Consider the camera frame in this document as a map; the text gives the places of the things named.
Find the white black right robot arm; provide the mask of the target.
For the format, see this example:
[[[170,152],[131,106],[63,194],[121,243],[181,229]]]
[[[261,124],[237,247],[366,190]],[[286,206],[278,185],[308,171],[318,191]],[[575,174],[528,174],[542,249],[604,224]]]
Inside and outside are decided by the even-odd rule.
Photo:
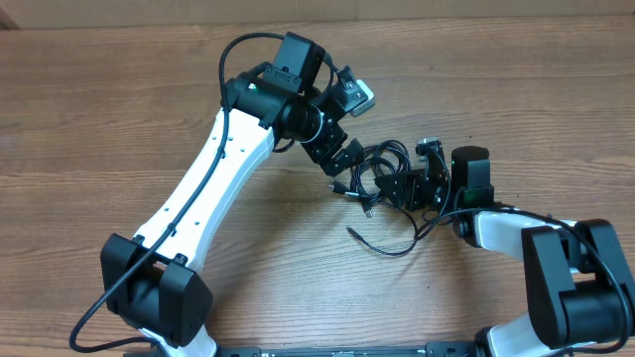
[[[421,144],[420,170],[375,183],[397,207],[449,219],[467,244],[521,261],[527,312],[479,331],[470,356],[573,356],[621,349],[634,334],[634,278],[614,227],[559,220],[498,202],[487,149],[464,146],[444,160]]]

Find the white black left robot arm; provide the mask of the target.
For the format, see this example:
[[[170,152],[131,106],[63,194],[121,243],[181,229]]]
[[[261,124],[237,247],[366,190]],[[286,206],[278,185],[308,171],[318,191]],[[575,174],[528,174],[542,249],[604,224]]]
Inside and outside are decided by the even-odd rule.
[[[137,329],[154,356],[217,354],[200,271],[236,196],[270,155],[293,145],[330,177],[358,164],[361,145],[339,122],[375,102],[349,67],[334,66],[321,46],[294,33],[281,36],[272,61],[219,84],[213,128],[179,185],[131,238],[112,235],[100,253],[99,304]]]

